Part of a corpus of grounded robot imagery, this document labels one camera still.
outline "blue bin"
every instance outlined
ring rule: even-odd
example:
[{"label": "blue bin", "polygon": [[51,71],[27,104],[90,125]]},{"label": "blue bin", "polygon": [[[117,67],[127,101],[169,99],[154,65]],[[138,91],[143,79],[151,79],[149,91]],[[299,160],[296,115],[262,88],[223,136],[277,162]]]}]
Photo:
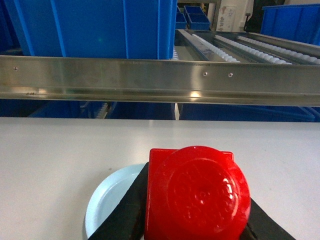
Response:
[{"label": "blue bin", "polygon": [[173,56],[177,0],[4,2],[26,56],[128,59]]},{"label": "blue bin", "polygon": [[186,29],[187,27],[187,20],[185,15],[181,12],[177,12],[176,19],[175,19],[175,29]]},{"label": "blue bin", "polygon": [[49,101],[29,118],[79,118],[81,107],[79,101]]},{"label": "blue bin", "polygon": [[189,23],[189,29],[192,30],[209,30],[210,21],[204,14],[187,14],[187,21]]},{"label": "blue bin", "polygon": [[184,6],[185,14],[205,14],[199,6]]},{"label": "blue bin", "polygon": [[0,52],[18,48],[19,42],[10,20],[7,8],[0,0]]},{"label": "blue bin", "polygon": [[303,107],[183,104],[180,120],[314,122],[315,116]]},{"label": "blue bin", "polygon": [[320,107],[306,107],[306,109],[314,115],[314,121],[320,123]]},{"label": "blue bin", "polygon": [[46,100],[0,99],[0,117],[28,117],[46,103]]},{"label": "blue bin", "polygon": [[320,4],[263,7],[261,34],[320,45]]},{"label": "blue bin", "polygon": [[29,118],[94,119],[104,102],[101,101],[47,101],[28,115]]},{"label": "blue bin", "polygon": [[115,102],[107,119],[175,120],[174,103]]}]

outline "white tabletop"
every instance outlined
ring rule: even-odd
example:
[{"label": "white tabletop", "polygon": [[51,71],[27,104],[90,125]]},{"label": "white tabletop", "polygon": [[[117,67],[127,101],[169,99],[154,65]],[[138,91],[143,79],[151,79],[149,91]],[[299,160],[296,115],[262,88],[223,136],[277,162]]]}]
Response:
[{"label": "white tabletop", "polygon": [[152,148],[234,153],[252,198],[297,240],[320,239],[320,123],[0,118],[0,239],[86,239],[89,199]]}]

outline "metal frame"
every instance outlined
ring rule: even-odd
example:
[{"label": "metal frame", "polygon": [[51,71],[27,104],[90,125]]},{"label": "metal frame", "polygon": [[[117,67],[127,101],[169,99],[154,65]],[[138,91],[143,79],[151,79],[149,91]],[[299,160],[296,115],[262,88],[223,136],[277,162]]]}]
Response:
[{"label": "metal frame", "polygon": [[314,65],[2,55],[0,98],[320,106],[319,73]]}]

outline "red plastic lid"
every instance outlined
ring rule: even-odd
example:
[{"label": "red plastic lid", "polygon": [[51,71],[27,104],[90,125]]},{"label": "red plastic lid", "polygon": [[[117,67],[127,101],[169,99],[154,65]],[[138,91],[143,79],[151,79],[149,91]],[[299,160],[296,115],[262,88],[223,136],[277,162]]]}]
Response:
[{"label": "red plastic lid", "polygon": [[169,240],[235,240],[248,222],[251,199],[245,176],[216,149],[175,151],[157,169],[150,187],[154,221]]}]

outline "light blue plate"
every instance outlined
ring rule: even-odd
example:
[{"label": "light blue plate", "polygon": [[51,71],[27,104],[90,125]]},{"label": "light blue plate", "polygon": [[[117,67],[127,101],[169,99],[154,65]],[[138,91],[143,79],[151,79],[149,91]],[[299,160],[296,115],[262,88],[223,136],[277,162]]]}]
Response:
[{"label": "light blue plate", "polygon": [[85,232],[88,238],[119,204],[144,165],[145,163],[121,168],[96,188],[85,213]]}]

